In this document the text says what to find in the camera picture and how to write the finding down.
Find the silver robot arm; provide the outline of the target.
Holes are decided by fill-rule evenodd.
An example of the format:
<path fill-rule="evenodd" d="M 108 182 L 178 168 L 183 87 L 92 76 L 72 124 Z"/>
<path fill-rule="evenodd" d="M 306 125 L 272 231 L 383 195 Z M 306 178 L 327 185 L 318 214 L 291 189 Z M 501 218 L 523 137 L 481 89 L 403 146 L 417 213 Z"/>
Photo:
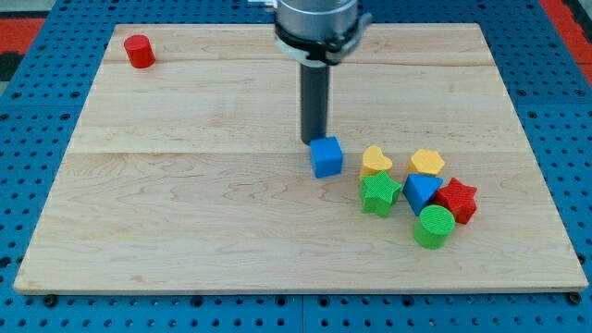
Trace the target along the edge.
<path fill-rule="evenodd" d="M 340 64 L 372 24 L 358 0 L 249 0 L 273 11 L 277 47 L 309 68 Z"/>

